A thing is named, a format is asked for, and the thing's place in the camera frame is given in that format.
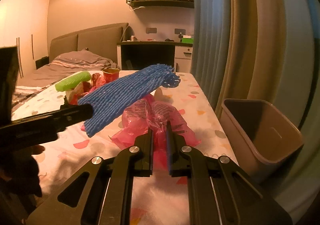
blue curtain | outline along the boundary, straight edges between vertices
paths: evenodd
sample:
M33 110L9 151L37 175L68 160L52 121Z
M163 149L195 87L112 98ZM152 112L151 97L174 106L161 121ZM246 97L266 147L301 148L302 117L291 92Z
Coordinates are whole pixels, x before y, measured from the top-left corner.
M225 72L230 37L230 0L195 0L191 72L215 108Z

metal screw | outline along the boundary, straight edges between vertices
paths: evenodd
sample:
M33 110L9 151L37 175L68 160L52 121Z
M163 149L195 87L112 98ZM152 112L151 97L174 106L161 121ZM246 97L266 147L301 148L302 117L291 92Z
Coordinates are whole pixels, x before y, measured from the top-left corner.
M191 151L191 147L189 147L189 146L184 146L184 147L181 148L181 150L182 150L183 152L185 152L185 153L188 153L188 152Z
M91 162L93 164L100 164L102 162L102 159L101 159L101 157L96 156L96 157L92 158Z
M220 157L220 162L227 164L230 162L230 158L227 156L222 156L222 157Z
M138 147L136 147L136 146L130 147L130 149L129 149L129 151L132 152L132 153L137 153L137 152L139 152L139 150L140 149Z

trash can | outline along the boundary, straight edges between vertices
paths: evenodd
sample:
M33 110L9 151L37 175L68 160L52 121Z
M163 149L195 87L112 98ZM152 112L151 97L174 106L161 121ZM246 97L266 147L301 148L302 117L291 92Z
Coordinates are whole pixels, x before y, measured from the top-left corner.
M220 124L239 166L258 183L303 145L300 131L264 100L225 99Z

floral tablecloth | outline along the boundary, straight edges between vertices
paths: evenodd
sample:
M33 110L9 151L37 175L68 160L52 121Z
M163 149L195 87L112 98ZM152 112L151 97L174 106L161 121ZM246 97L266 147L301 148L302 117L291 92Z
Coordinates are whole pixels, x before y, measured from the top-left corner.
M133 72L121 71L120 77ZM213 158L227 155L237 163L220 123L194 77L189 73L177 74L181 78L180 85L176 88L161 87L161 100L177 108L196 138L201 140L196 148L204 155ZM63 104L64 96L65 92L56 91L53 85L18 108L12 119L57 110ZM39 203L92 157L106 159L120 152L110 137L121 130L121 116L92 138L80 130L81 125L78 123L60 132L58 140L44 144L46 150L35 156L44 194ZM167 171L162 170L154 170L149 178L134 178L131 225L136 224L189 224L187 179L171 178Z

pink plastic bag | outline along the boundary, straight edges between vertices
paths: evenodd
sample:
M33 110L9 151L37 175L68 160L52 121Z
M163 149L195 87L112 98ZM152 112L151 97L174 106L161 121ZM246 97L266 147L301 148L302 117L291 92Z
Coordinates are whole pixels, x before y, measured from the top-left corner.
M122 115L124 128L113 135L111 140L120 149L125 149L134 144L137 136L146 134L150 127L153 130L154 140L154 168L167 169L166 126L168 121L171 122L172 130L185 138L187 145L194 147L200 143L174 106L155 101L150 94L124 110Z

